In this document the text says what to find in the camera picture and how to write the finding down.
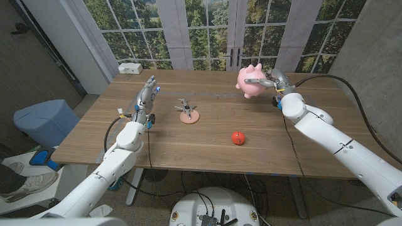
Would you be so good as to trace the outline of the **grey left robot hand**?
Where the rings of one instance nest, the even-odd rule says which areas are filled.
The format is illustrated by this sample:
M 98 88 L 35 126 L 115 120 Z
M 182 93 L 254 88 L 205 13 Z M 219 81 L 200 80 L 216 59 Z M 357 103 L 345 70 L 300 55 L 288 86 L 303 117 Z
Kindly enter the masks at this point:
M 151 113 L 151 110 L 153 101 L 160 91 L 156 83 L 155 76 L 150 76 L 143 89 L 134 98 L 134 113 L 131 115 L 132 121 L 144 124 L 148 129 L 155 123 L 155 115 Z

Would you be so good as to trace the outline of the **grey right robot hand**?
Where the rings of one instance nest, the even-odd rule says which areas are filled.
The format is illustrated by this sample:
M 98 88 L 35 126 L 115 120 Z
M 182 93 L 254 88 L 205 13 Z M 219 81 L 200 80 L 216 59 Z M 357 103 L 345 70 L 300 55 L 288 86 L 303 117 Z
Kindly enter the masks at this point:
M 275 88 L 276 91 L 287 95 L 290 93 L 297 93 L 295 86 L 292 85 L 288 77 L 274 68 L 266 72 L 266 78 L 246 78 L 246 83 L 262 85 L 265 88 Z

